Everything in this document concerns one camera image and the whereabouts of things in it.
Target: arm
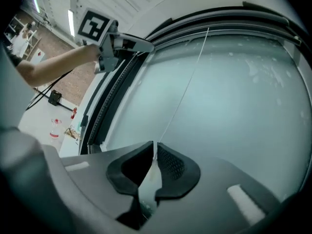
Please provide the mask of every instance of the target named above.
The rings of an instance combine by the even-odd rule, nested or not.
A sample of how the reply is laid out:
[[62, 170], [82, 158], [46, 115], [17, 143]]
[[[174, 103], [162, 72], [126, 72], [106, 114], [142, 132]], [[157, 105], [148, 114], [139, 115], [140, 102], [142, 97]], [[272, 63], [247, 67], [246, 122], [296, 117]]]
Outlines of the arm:
[[88, 45], [70, 50], [37, 65], [23, 60], [16, 69], [30, 86], [37, 87], [59, 78], [80, 65], [96, 61], [98, 56], [98, 47]]

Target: fluorescent light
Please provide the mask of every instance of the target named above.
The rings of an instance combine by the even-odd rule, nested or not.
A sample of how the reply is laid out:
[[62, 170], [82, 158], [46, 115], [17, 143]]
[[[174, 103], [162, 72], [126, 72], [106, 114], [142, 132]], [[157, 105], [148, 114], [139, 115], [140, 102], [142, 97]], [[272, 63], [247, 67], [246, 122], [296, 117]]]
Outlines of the fluorescent light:
[[34, 0], [34, 3], [35, 3], [35, 7], [36, 7], [37, 12], [40, 13], [40, 9], [39, 9], [37, 0]]
[[70, 34], [75, 37], [75, 30], [74, 30], [74, 13], [71, 10], [68, 10], [68, 22], [69, 22], [69, 29]]

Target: handheld device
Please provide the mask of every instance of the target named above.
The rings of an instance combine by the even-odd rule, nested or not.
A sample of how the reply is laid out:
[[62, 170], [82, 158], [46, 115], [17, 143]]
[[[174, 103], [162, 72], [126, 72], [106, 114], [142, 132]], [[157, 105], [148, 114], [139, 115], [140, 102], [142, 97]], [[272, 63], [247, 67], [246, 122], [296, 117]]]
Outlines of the handheld device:
[[130, 52], [152, 52], [154, 45], [142, 38], [118, 32], [118, 21], [102, 12], [87, 8], [76, 36], [99, 46], [101, 55], [95, 74], [114, 71], [120, 59]]

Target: white string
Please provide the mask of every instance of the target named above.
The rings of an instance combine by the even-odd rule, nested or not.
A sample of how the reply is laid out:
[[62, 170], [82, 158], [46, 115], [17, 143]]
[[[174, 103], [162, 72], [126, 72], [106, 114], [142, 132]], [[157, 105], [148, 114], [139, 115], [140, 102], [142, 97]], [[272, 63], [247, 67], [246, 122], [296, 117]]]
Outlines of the white string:
[[[207, 38], [208, 32], [209, 32], [209, 28], [207, 29], [207, 33], [206, 33], [206, 36], [205, 36], [205, 40], [204, 40], [204, 42], [203, 42], [203, 46], [201, 47], [201, 50], [200, 50], [200, 53], [199, 53], [199, 56], [198, 56], [198, 59], [197, 59], [197, 62], [196, 62], [196, 63], [198, 63], [198, 60], [199, 60], [199, 58], [200, 58], [200, 56], [201, 56], [201, 52], [203, 52], [203, 49], [204, 49], [204, 45], [205, 45], [205, 42], [206, 42], [206, 38]], [[170, 125], [171, 121], [172, 121], [173, 118], [175, 117], [176, 112], [177, 112], [177, 109], [179, 108], [179, 106], [180, 106], [180, 104], [181, 104], [181, 102], [182, 102], [182, 100], [183, 100], [183, 98], [184, 98], [184, 95], [185, 95], [185, 93], [186, 93], [186, 90], [188, 89], [188, 87], [189, 87], [189, 85], [190, 85], [190, 83], [191, 83], [191, 80], [192, 80], [192, 78], [193, 78], [193, 75], [194, 75], [194, 73], [195, 73], [195, 70], [196, 70], [196, 66], [195, 66], [195, 69], [194, 69], [194, 71], [193, 71], [193, 73], [192, 73], [191, 79], [189, 80], [189, 83], [187, 84], [186, 89], [184, 90], [184, 93], [183, 93], [183, 95], [182, 95], [181, 101], [179, 102], [179, 105], [176, 107], [175, 112], [174, 112], [173, 116], [171, 117], [171, 119], [170, 119], [170, 121], [169, 121], [169, 123], [168, 123], [168, 125], [167, 125], [167, 127], [166, 127], [166, 129], [165, 129], [165, 131], [164, 131], [164, 133], [162, 134], [162, 136], [161, 136], [159, 142], [161, 142], [162, 138], [164, 137], [165, 133], [167, 132], [167, 130], [168, 130], [168, 128], [169, 128], [169, 125]]]
[[199, 53], [199, 56], [198, 56], [198, 59], [197, 59], [197, 62], [196, 62], [196, 63], [198, 63], [199, 58], [200, 58], [200, 56], [201, 56], [201, 52], [203, 52], [203, 49], [204, 49], [204, 45], [205, 45], [205, 42], [206, 42], [206, 38], [207, 38], [208, 32], [209, 32], [209, 28], [207, 29], [207, 33], [206, 33], [206, 36], [205, 36], [204, 44], [203, 44], [203, 46], [201, 47], [201, 50], [200, 50], [200, 53]]

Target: car windshield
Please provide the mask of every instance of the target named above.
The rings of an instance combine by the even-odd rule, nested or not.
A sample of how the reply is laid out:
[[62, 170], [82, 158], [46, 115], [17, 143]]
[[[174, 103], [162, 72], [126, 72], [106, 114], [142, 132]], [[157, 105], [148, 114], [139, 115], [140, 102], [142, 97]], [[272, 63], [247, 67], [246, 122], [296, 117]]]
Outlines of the car windshield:
[[[310, 157], [311, 107], [280, 42], [213, 36], [163, 48], [147, 61], [116, 112], [107, 150], [153, 140], [201, 168], [209, 157], [229, 161], [280, 201], [299, 189]], [[155, 168], [139, 190], [148, 209], [160, 187]]]

